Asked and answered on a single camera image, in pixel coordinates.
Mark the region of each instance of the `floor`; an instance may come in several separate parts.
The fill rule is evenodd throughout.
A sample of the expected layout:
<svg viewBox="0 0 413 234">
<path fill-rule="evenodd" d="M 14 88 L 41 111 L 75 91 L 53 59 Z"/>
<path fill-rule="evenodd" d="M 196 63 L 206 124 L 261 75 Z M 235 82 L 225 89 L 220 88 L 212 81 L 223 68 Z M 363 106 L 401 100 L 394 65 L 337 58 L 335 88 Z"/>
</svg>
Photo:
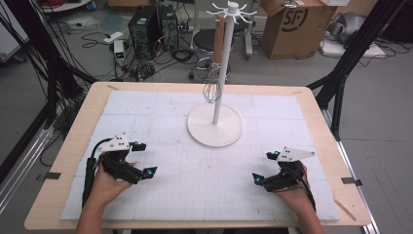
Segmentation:
<svg viewBox="0 0 413 234">
<path fill-rule="evenodd" d="M 101 10 L 69 11 L 61 15 L 94 17 L 108 21 L 114 14 Z M 113 33 L 123 31 L 128 18 L 120 19 L 118 25 L 100 25 L 97 31 Z M 112 57 L 108 48 L 96 45 L 82 48 L 86 41 L 80 34 L 65 35 L 71 53 L 93 75 L 112 73 Z M 249 59 L 244 59 L 243 39 L 238 39 L 230 56 L 232 74 L 230 84 L 263 86 L 306 86 L 328 74 L 337 58 L 326 58 L 316 53 L 307 59 L 269 60 L 258 48 Z M 399 45 L 392 48 L 403 52 Z M 368 206 L 381 233 L 413 233 L 413 53 L 396 54 L 392 58 L 363 58 L 351 73 L 344 95 L 341 122 L 341 139 L 355 170 L 361 180 L 361 187 Z M 155 65 L 161 69 L 164 65 Z M 191 65 L 175 64 L 157 73 L 146 82 L 202 83 L 201 79 L 188 80 Z M 13 60 L 0 67 L 0 162 L 7 157 L 31 121 L 45 104 L 45 95 L 29 62 Z M 63 137 L 55 134 L 57 140 L 45 151 L 43 161 L 52 164 Z M 49 170 L 36 162 L 28 172 L 17 193 L 0 214 L 2 233 L 71 233 L 36 232 L 24 228 L 24 220 L 42 186 L 43 176 Z M 362 233 L 360 228 L 325 228 L 327 233 Z"/>
</svg>

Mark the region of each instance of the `desk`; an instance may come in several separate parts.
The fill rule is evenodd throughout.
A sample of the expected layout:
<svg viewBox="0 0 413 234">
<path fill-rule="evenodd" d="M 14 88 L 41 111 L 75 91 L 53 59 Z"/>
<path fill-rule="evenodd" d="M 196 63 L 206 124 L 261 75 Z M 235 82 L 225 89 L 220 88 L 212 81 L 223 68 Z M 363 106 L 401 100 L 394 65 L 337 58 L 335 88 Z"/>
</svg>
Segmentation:
<svg viewBox="0 0 413 234">
<path fill-rule="evenodd" d="M 26 221 L 27 229 L 74 229 L 76 221 L 60 220 L 73 176 L 85 154 L 107 99 L 113 90 L 202 93 L 204 85 L 145 84 L 145 83 L 95 83 L 60 149 L 51 168 L 61 173 L 58 180 L 45 181 Z M 323 225 L 363 226 L 370 222 L 369 214 L 356 187 L 343 184 L 341 178 L 351 176 L 337 144 L 328 129 L 312 92 L 304 87 L 226 86 L 228 94 L 254 94 L 266 96 L 294 96 L 297 98 L 307 123 L 313 144 L 321 160 L 332 189 L 341 219 Z M 275 227 L 296 226 L 296 221 L 112 221 L 104 228 L 224 228 L 224 227 Z"/>
</svg>

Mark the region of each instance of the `vertical pole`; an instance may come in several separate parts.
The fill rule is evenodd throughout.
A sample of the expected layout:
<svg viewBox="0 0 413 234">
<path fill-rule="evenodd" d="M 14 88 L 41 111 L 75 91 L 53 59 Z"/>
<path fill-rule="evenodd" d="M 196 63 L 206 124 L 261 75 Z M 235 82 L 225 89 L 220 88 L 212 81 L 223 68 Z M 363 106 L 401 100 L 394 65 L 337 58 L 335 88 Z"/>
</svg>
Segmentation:
<svg viewBox="0 0 413 234">
<path fill-rule="evenodd" d="M 238 10 L 238 3 L 228 2 L 228 12 L 235 13 Z M 224 96 L 225 76 L 227 75 L 228 60 L 231 52 L 231 42 L 234 32 L 234 18 L 227 17 L 227 25 L 225 26 L 224 48 L 222 52 L 221 67 L 219 69 L 219 90 L 220 98 L 215 102 L 212 124 L 217 125 L 219 119 L 219 111 L 221 109 L 221 101 Z"/>
</svg>

